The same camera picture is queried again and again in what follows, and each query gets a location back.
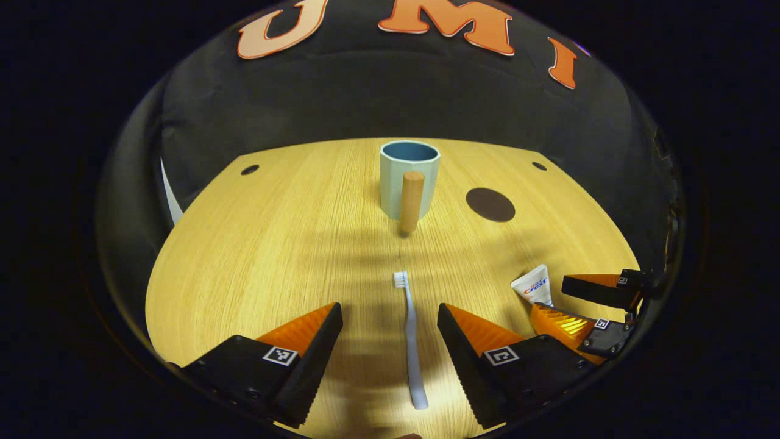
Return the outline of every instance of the wooden peg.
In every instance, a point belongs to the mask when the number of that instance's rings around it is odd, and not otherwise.
[[[403,173],[403,188],[401,189],[401,236],[407,236],[417,229],[420,219],[420,204],[423,202],[423,185],[425,174],[420,171]]]

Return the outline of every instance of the white toothbrush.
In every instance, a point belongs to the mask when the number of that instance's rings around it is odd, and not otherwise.
[[[409,289],[409,274],[406,271],[396,271],[392,278],[396,288],[406,289],[406,367],[409,370],[412,404],[417,410],[427,409],[428,398],[425,396],[420,356],[417,354],[417,314],[414,312],[412,291]]]

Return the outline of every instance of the light blue cup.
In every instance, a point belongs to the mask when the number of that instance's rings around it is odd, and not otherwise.
[[[428,213],[440,160],[441,154],[436,148],[419,141],[392,141],[379,148],[379,191],[382,210],[387,216],[394,220],[401,216],[401,190],[406,171],[425,174],[420,218]]]

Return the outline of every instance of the letter m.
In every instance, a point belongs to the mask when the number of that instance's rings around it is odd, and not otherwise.
[[[449,0],[395,0],[392,15],[380,21],[379,28],[386,32],[424,34],[430,27],[420,20],[422,10],[445,37],[454,36],[473,22],[473,29],[464,35],[466,41],[502,55],[515,54],[515,49],[509,45],[512,16],[479,2],[455,6]]]

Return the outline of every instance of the wooden table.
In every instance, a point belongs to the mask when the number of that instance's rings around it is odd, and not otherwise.
[[[154,266],[146,313],[157,352],[184,366],[230,335],[259,337],[341,302],[344,327],[298,431],[466,437],[484,430],[436,327],[440,303],[532,337],[530,305],[509,283],[544,263],[557,306],[622,320],[622,310],[560,293],[564,274],[638,265],[609,216],[554,163],[516,148],[412,139],[439,148],[441,165],[430,212],[401,238],[379,204],[379,148],[392,140],[295,145],[228,165],[186,210]],[[241,174],[255,164],[257,171]],[[498,223],[477,215],[466,203],[475,187],[501,192],[515,217]],[[430,402],[420,411],[406,379],[406,301],[392,283],[404,269]]]

